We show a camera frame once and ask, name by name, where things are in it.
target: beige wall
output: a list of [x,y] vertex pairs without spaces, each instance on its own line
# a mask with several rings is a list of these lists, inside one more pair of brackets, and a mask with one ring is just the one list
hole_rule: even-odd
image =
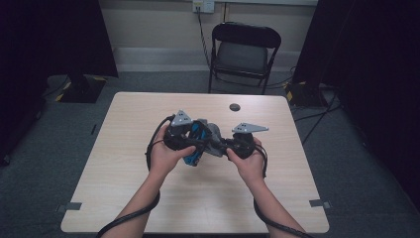
[[[197,15],[185,1],[100,1],[111,45],[115,48],[202,49]],[[202,14],[203,32],[210,46],[213,27],[223,21],[225,4],[214,14]],[[283,52],[300,52],[314,6],[230,3],[227,20],[265,25],[282,36]]]

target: table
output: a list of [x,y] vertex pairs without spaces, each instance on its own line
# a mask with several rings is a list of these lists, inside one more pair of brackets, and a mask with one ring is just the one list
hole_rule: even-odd
[[[229,106],[237,103],[238,112]],[[158,124],[183,109],[217,124],[222,137],[242,122],[267,126],[254,135],[268,154],[265,182],[307,232],[324,233],[323,206],[284,97],[265,95],[119,92],[115,95],[68,210],[64,232],[97,232],[112,221],[148,174],[145,151]],[[168,175],[147,233],[266,233],[253,197],[226,157],[204,154],[197,167],[183,160]]]

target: wrist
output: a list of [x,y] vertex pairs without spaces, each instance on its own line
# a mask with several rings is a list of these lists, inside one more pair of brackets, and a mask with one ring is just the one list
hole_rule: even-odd
[[265,186],[265,181],[263,178],[244,179],[244,182],[249,189]]
[[162,172],[150,171],[147,177],[147,180],[152,181],[153,183],[163,184],[164,179],[166,179],[167,174]]

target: gray metal part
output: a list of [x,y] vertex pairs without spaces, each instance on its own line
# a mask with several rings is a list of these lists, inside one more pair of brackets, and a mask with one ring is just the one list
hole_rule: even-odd
[[249,123],[241,123],[238,126],[236,126],[234,129],[232,129],[232,132],[242,133],[242,134],[260,132],[260,131],[268,131],[268,127],[253,125]]
[[191,123],[192,123],[192,119],[183,110],[179,110],[178,113],[176,113],[175,118],[173,118],[170,125],[172,127],[176,127],[176,126],[189,125]]

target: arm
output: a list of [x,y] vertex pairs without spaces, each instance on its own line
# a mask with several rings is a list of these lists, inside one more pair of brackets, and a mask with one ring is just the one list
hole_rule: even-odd
[[[254,138],[257,145],[261,145],[261,141]],[[239,158],[231,149],[227,150],[229,159],[237,166],[239,175],[244,180],[251,194],[257,202],[260,211],[268,219],[291,227],[293,229],[305,232],[297,221],[287,212],[281,203],[275,198],[263,180],[263,156],[254,151],[247,159]],[[270,237],[295,237],[291,234],[278,230],[274,227],[267,226]]]
[[[163,139],[166,127],[167,126],[163,126],[160,128],[157,136],[155,137],[155,142]],[[156,143],[152,149],[152,163],[149,175],[117,218],[130,214],[151,204],[158,195],[158,191],[163,185],[164,179],[169,172],[175,168],[177,162],[182,157],[191,155],[194,150],[194,147],[188,147],[180,151],[173,151],[163,142]],[[149,215],[150,214],[147,213],[124,222],[107,231],[102,237],[142,237],[145,232]]]

